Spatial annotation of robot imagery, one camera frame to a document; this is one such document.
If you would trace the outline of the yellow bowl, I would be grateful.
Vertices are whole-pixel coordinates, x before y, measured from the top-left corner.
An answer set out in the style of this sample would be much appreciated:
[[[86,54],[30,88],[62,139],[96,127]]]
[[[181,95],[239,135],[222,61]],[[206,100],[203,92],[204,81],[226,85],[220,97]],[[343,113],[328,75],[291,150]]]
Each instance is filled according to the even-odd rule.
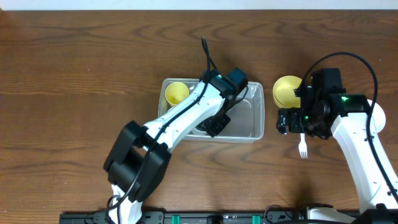
[[[295,96],[302,79],[293,75],[280,77],[273,86],[272,94],[275,104],[279,108],[299,108],[300,98]]]

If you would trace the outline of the clear plastic container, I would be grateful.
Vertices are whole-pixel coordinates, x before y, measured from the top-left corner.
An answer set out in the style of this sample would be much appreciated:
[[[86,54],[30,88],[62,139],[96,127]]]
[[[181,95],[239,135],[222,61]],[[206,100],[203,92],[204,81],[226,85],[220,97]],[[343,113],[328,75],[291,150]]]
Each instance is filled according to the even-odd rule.
[[[165,90],[173,82],[186,84],[189,92],[196,98],[203,91],[196,89],[199,79],[193,78],[167,78],[163,81],[160,98],[158,117],[161,118],[168,113],[172,107],[165,99]],[[265,122],[265,103],[263,87],[258,82],[248,83],[248,92],[240,103],[234,105],[227,113],[231,121],[215,137],[196,136],[192,132],[187,134],[184,139],[191,141],[213,141],[213,142],[236,142],[253,143],[261,139],[264,135]]]

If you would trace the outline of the yellow cup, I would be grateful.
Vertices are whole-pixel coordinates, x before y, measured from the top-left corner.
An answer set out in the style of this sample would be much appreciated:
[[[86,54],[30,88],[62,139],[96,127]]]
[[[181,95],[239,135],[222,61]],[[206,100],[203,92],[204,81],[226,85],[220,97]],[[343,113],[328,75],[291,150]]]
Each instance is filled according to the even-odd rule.
[[[165,90],[165,99],[171,107],[177,106],[190,94],[186,84],[173,82]]]

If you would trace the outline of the white cup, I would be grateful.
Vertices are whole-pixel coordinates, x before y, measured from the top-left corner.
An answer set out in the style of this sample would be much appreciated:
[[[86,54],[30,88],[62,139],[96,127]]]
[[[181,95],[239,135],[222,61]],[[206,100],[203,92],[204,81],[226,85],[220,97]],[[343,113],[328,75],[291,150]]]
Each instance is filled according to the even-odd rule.
[[[196,135],[196,136],[207,136],[208,135],[208,133],[205,130],[198,129],[198,128],[192,129],[192,133],[193,133],[193,135]]]

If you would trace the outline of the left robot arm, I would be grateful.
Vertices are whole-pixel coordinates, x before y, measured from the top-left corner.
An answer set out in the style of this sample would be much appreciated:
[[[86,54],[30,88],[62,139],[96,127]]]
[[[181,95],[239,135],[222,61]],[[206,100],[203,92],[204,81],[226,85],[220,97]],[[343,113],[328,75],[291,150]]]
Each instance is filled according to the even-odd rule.
[[[191,131],[219,135],[230,122],[227,112],[247,91],[248,78],[238,68],[228,75],[217,69],[205,72],[195,89],[163,116],[139,125],[125,125],[103,169],[114,190],[107,209],[107,223],[137,223],[142,202],[164,178],[172,151]]]

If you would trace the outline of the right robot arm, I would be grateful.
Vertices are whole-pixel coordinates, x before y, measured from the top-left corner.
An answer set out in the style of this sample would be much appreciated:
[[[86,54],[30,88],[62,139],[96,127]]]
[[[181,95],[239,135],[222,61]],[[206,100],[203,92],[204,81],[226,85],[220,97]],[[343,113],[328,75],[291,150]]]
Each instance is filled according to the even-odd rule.
[[[331,135],[345,155],[356,186],[359,217],[353,218],[334,208],[317,206],[307,209],[306,221],[397,223],[397,202],[382,176],[385,172],[393,188],[397,188],[396,173],[378,137],[386,117],[380,106],[376,106],[369,128],[366,127],[367,117],[366,113],[337,116],[329,126]]]

